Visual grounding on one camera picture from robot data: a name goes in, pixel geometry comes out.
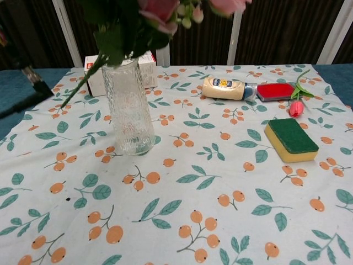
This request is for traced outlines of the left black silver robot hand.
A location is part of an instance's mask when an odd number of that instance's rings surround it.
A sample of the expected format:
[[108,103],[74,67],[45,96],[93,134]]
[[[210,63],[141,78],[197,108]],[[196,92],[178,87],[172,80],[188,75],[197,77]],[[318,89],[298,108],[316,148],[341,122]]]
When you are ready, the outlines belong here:
[[20,113],[25,109],[35,106],[54,95],[46,82],[37,72],[35,72],[31,66],[22,68],[22,73],[30,81],[32,87],[35,90],[35,93],[1,112],[1,119],[6,118],[14,113]]

